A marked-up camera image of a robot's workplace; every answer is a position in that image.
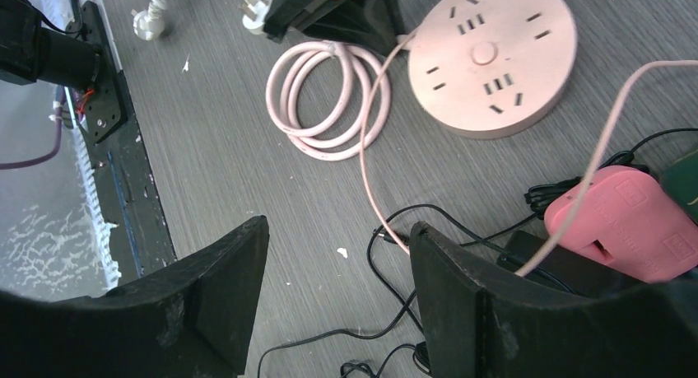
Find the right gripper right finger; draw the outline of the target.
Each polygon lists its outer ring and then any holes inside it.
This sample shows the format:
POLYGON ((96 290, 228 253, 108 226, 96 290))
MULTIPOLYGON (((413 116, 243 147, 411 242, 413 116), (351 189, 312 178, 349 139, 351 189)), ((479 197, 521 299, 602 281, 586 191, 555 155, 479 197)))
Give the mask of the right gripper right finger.
POLYGON ((521 278, 426 222, 410 259, 435 377, 694 377, 697 284, 592 299, 521 278))

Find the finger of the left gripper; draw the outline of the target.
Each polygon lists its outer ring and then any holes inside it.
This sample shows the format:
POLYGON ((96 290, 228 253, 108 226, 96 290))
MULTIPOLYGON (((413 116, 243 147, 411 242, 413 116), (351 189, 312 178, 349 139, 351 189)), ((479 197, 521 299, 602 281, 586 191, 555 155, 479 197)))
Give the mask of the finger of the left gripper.
POLYGON ((383 56, 406 34, 398 0, 272 0, 263 33, 280 42, 290 29, 383 56))

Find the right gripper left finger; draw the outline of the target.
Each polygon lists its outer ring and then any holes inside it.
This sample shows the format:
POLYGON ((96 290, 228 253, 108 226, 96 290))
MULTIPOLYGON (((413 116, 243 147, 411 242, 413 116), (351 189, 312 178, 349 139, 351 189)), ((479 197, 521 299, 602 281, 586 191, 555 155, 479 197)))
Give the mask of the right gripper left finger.
POLYGON ((238 377, 268 256, 264 216, 100 297, 1 295, 4 377, 238 377))

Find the pink round socket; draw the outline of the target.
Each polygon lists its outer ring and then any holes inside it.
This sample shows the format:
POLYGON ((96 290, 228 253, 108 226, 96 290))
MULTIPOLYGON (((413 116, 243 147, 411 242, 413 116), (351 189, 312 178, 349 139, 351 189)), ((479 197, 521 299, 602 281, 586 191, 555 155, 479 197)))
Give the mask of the pink round socket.
POLYGON ((467 138, 533 126, 562 97, 578 35, 565 0, 441 0, 409 44, 423 110, 467 138))

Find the pink plug adapter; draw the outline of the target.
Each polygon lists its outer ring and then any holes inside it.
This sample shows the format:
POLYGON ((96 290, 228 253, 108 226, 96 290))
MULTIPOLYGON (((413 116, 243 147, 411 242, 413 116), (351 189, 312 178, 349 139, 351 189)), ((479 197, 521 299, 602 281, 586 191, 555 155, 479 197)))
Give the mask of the pink plug adapter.
POLYGON ((697 226, 641 170, 598 170, 560 247, 643 282, 666 282, 697 266, 697 226))

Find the black power adapter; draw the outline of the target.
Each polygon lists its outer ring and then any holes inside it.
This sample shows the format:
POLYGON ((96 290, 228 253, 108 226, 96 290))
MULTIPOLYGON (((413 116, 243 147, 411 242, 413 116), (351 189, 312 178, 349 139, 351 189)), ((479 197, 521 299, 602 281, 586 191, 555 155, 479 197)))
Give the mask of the black power adapter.
MULTIPOLYGON (((515 231, 506 243, 505 250, 525 262, 544 242, 544 239, 525 231, 515 231)), ((496 264, 510 272, 519 268, 514 261, 504 255, 500 255, 496 264)), ((596 263, 591 259, 586 259, 562 247, 556 247, 538 268, 551 274, 561 284, 545 278, 537 272, 530 273, 526 278, 562 291, 566 290, 562 285, 566 285, 574 293, 590 298, 610 296, 644 284, 638 279, 596 263)))

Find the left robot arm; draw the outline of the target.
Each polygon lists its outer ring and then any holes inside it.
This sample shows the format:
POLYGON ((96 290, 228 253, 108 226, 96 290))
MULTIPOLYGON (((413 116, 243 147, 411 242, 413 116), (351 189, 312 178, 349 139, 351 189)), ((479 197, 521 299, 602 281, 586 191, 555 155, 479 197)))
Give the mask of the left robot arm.
MULTIPOLYGON (((243 0, 242 9, 247 30, 276 42, 295 29, 385 55, 404 32, 398 0, 243 0)), ((94 86, 104 53, 77 39, 86 31, 83 21, 58 28, 29 0, 1 0, 1 79, 19 86, 94 86)))

